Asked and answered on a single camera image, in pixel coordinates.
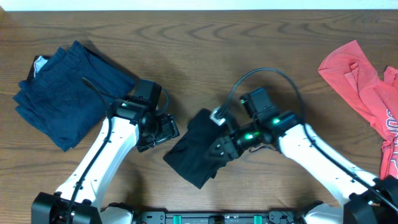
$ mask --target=pink fabric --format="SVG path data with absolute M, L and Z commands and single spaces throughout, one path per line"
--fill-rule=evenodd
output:
M 398 178 L 398 70 L 387 67 L 381 81 L 354 40 L 327 56 L 318 72 L 383 137 L 380 178 Z

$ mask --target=black cable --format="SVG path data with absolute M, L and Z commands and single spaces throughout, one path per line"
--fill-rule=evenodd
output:
M 315 147 L 315 149 L 317 149 L 323 156 L 325 156 L 330 162 L 332 162 L 335 166 L 339 167 L 343 172 L 345 172 L 347 175 L 349 175 L 353 180 L 358 181 L 361 185 L 363 185 L 364 187 L 366 187 L 372 194 L 374 194 L 380 201 L 384 202 L 386 205 L 388 205 L 389 207 L 391 207 L 393 210 L 395 210 L 396 212 L 398 212 L 398 208 L 397 206 L 395 206 L 393 203 L 391 203 L 388 199 L 386 199 L 382 194 L 380 194 L 380 192 L 378 192 L 377 190 L 374 190 L 372 188 L 372 186 L 370 186 L 368 183 L 366 183 L 363 179 L 359 178 L 356 174 L 352 173 L 350 170 L 348 170 L 345 166 L 341 165 L 339 162 L 337 162 L 336 160 L 334 160 L 334 158 L 332 158 L 331 156 L 329 156 L 327 153 L 325 153 L 315 142 L 314 139 L 311 138 L 311 136 L 309 135 L 308 131 L 307 131 L 307 127 L 305 125 L 305 103 L 303 101 L 303 98 L 301 97 L 301 94 L 299 92 L 299 89 L 297 88 L 297 86 L 295 85 L 295 83 L 290 79 L 290 77 L 288 77 L 286 74 L 284 74 L 283 72 L 281 72 L 280 70 L 276 69 L 276 68 L 257 68 L 255 70 L 252 70 L 250 72 L 248 72 L 247 74 L 245 74 L 241 79 L 239 79 L 235 86 L 232 88 L 232 90 L 230 91 L 228 98 L 226 100 L 226 102 L 221 106 L 220 108 L 220 114 L 218 118 L 222 118 L 224 116 L 224 114 L 226 113 L 226 110 L 228 109 L 228 105 L 229 102 L 232 99 L 232 95 L 236 89 L 236 87 L 238 87 L 238 85 L 247 77 L 249 77 L 250 75 L 256 73 L 256 72 L 260 72 L 260 71 L 270 71 L 270 72 L 275 72 L 276 74 L 284 77 L 292 86 L 292 88 L 294 89 L 294 92 L 297 96 L 297 99 L 300 102 L 300 110 L 301 110 L 301 124 L 303 125 L 303 129 L 304 129 L 304 133 L 307 136 L 308 140 L 311 142 L 311 145 L 313 145 Z
M 155 112 L 156 116 L 161 115 L 162 113 L 164 113 L 164 112 L 167 110 L 167 107 L 169 107 L 169 101 L 170 101 L 169 93 L 167 93 L 167 90 L 165 90 L 165 89 L 162 89 L 162 90 L 163 90 L 164 93 L 166 94 L 167 102 L 166 102 L 166 104 L 163 106 L 162 109 L 157 110 L 157 111 Z
M 87 165 L 86 169 L 84 170 L 84 172 L 82 173 L 81 177 L 79 178 L 79 181 L 76 182 L 76 186 L 75 189 L 72 193 L 72 197 L 69 201 L 69 206 L 68 206 L 68 212 L 67 212 L 67 224 L 71 224 L 72 223 L 72 210 L 73 210 L 73 204 L 75 203 L 76 200 L 76 196 L 77 196 L 77 192 L 80 190 L 81 185 L 83 184 L 83 181 L 88 173 L 88 171 L 91 169 L 91 166 L 93 166 L 95 160 L 97 159 L 97 157 L 101 154 L 101 151 L 104 149 L 105 145 L 108 143 L 110 137 L 111 137 L 111 133 L 112 133 L 112 117 L 111 117 L 111 113 L 109 111 L 109 107 L 106 104 L 105 99 L 103 98 L 103 96 L 101 94 L 104 94 L 102 92 L 100 92 L 97 88 L 95 88 L 95 86 L 93 84 L 91 84 L 90 81 L 88 81 L 85 78 L 81 78 L 82 81 L 92 90 L 94 90 L 97 95 L 99 96 L 99 98 L 102 101 L 102 104 L 104 104 L 105 106 L 105 112 L 106 112 L 106 117 L 108 119 L 108 133 L 106 135 L 106 137 L 104 138 L 104 142 L 102 143 L 101 147 L 99 147 L 97 153 L 94 155 L 94 157 L 92 158 L 92 160 L 90 161 L 90 163 Z

